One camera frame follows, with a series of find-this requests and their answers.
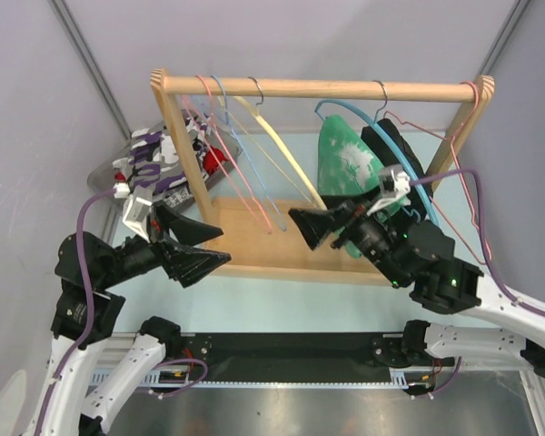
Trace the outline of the black white print trousers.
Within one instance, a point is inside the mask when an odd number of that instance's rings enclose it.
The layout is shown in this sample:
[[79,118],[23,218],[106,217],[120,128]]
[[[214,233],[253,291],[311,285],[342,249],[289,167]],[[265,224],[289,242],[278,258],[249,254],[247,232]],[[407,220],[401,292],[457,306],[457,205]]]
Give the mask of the black white print trousers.
[[193,195],[188,183],[183,183],[163,193],[163,202],[171,208],[179,207],[192,199]]

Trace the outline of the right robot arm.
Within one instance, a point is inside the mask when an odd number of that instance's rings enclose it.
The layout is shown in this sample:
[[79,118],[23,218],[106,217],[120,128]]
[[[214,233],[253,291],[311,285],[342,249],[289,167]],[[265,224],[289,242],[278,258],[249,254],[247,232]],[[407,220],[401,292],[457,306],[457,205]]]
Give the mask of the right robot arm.
[[545,378],[545,302],[510,288],[494,271],[483,272],[457,257],[454,240],[431,221],[391,215],[390,206],[408,203],[408,192],[374,189],[337,197],[326,209],[292,208],[289,215],[310,249],[334,233],[334,250],[352,244],[393,287],[411,287],[411,299],[422,308],[494,325],[457,331],[422,322],[420,332],[401,341],[407,362],[422,364],[431,356],[511,357]]

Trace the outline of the purple camouflage trousers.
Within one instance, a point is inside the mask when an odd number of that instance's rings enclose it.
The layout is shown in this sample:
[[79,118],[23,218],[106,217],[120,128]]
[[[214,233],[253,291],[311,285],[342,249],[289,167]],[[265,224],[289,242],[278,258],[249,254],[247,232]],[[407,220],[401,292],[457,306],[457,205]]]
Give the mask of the purple camouflage trousers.
[[[192,142],[195,157],[201,165],[204,179],[213,174],[226,158],[207,142],[212,132],[199,116],[184,117],[186,132]],[[142,186],[153,190],[154,199],[163,199],[164,192],[188,183],[168,129],[143,129],[132,134],[125,157],[113,161],[114,179],[131,188]]]

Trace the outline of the light blue wire hanger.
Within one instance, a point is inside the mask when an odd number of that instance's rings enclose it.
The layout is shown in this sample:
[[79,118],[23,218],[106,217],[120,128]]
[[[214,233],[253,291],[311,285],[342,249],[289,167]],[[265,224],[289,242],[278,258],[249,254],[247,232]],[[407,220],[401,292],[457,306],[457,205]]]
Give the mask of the light blue wire hanger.
[[269,190],[263,180],[263,177],[261,176],[259,170],[256,168],[256,165],[250,155],[250,153],[247,151],[246,147],[243,145],[243,141],[240,139],[239,135],[235,131],[235,126],[241,126],[235,118],[232,116],[229,105],[228,105],[228,95],[226,92],[226,88],[223,85],[221,79],[217,75],[211,75],[211,78],[218,84],[220,90],[222,91],[222,95],[218,98],[219,104],[222,108],[221,112],[222,115],[215,115],[214,118],[218,118],[220,121],[224,122],[224,124],[227,126],[230,134],[232,137],[236,140],[236,142],[239,145],[239,148],[245,155],[247,162],[249,163],[251,170],[253,174],[255,175],[258,184],[261,186],[263,195],[258,196],[257,200],[259,205],[264,210],[264,218],[268,218],[267,213],[273,212],[273,220],[275,224],[278,226],[278,228],[282,232],[287,231],[287,222],[284,218],[282,218],[281,212],[277,206],[277,203],[274,201],[274,199],[270,196]]

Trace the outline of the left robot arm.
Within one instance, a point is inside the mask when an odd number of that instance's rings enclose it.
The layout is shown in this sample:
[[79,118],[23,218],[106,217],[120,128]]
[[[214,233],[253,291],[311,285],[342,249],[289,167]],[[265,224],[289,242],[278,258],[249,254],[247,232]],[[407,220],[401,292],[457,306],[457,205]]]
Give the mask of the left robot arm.
[[51,355],[26,434],[105,435],[151,370],[164,362],[188,369],[199,364],[185,352],[180,326],[152,316],[111,374],[88,389],[125,303],[110,288],[156,268],[189,287],[231,260],[228,253],[200,246],[223,235],[217,226],[164,206],[152,208],[145,226],[146,236],[128,237],[116,247],[83,229],[61,244],[55,273],[62,294],[51,326]]

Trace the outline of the cream wooden hanger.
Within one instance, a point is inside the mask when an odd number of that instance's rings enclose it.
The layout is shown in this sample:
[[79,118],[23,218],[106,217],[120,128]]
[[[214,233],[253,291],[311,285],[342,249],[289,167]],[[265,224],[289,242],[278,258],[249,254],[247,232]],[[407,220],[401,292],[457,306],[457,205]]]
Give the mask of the cream wooden hanger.
[[296,161],[294,156],[292,155],[289,148],[286,146],[284,141],[282,140],[281,136],[276,133],[276,131],[271,127],[271,125],[260,115],[259,109],[257,108],[257,105],[251,106],[243,97],[235,95],[233,97],[238,103],[240,103],[253,117],[253,119],[256,121],[258,125],[261,126],[261,128],[269,135],[269,137],[272,139],[274,144],[277,146],[279,151],[284,156],[285,160],[289,163],[289,165],[292,167],[292,169],[296,172],[296,174],[301,179],[303,185],[307,188],[311,195],[311,203],[314,204],[318,209],[326,210],[327,207],[322,200],[321,196],[319,195],[317,189],[312,184],[309,177],[306,175],[304,170],[301,168],[299,163]]

